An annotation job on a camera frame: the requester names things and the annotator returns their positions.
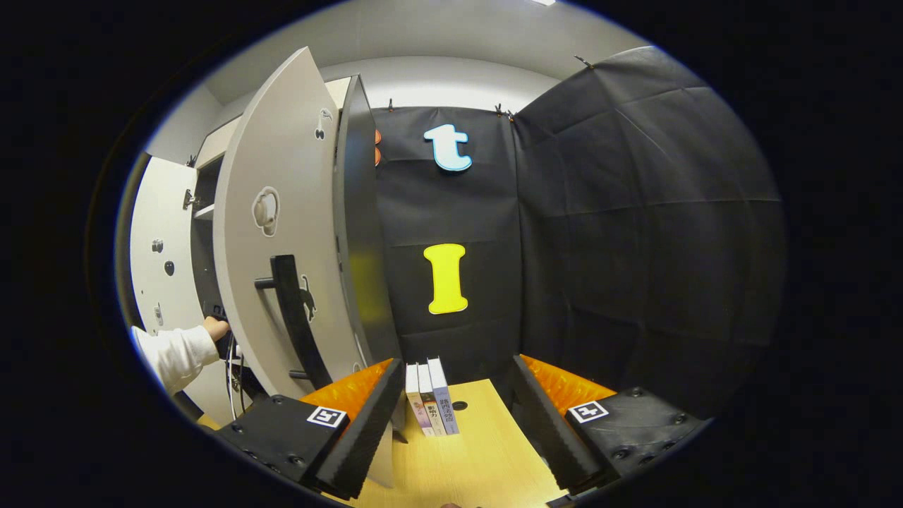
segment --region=book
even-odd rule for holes
[[[430,417],[433,424],[433,432],[436,436],[445,436],[445,426],[442,424],[442,417],[439,416],[439,404],[436,404],[433,383],[430,381],[429,365],[417,364],[417,380],[420,382],[420,399],[424,402],[426,416]]]
[[[405,394],[407,395],[407,400],[411,403],[411,409],[414,410],[414,416],[417,418],[417,423],[420,424],[420,429],[427,436],[435,436],[436,433],[433,432],[433,423],[430,422],[430,417],[426,416],[424,403],[420,399],[420,382],[418,380],[417,364],[413,363],[408,365],[407,375],[405,377]]]
[[[442,362],[437,357],[427,360],[426,363],[430,366],[430,383],[433,385],[433,394],[435,394],[436,404],[439,406],[439,414],[445,426],[445,433],[449,436],[458,434],[458,420],[454,416],[452,396],[449,395],[449,384],[445,381],[445,371],[442,370]]]

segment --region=clip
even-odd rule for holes
[[[580,58],[579,56],[573,55],[573,58],[576,58],[577,60],[582,61],[582,62],[583,62],[583,65],[586,65],[586,66],[589,67],[590,69],[595,69],[595,67],[593,67],[593,65],[592,65],[591,63],[589,63],[588,61],[586,61],[586,60]]]

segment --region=wooden table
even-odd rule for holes
[[[395,488],[367,479],[358,499],[337,501],[361,508],[528,508],[567,494],[524,437],[489,380],[449,387],[461,433],[427,437],[407,406],[407,444],[392,442]]]

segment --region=door handle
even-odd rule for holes
[[[320,356],[317,343],[313,340],[311,324],[304,313],[304,302],[301,285],[298,283],[298,270],[294,264],[294,255],[283,254],[270,257],[272,278],[258,278],[254,286],[258,290],[275,289],[279,310],[282,313],[285,329],[288,330],[295,354],[304,368],[304,373],[313,383],[313,388],[320,388],[332,383],[326,364]]]

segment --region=human hand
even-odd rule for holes
[[[204,330],[207,330],[207,333],[210,334],[210,338],[213,339],[213,342],[218,341],[223,338],[223,336],[228,332],[228,323],[225,321],[219,321],[216,317],[207,316],[204,318],[204,323],[202,325]]]

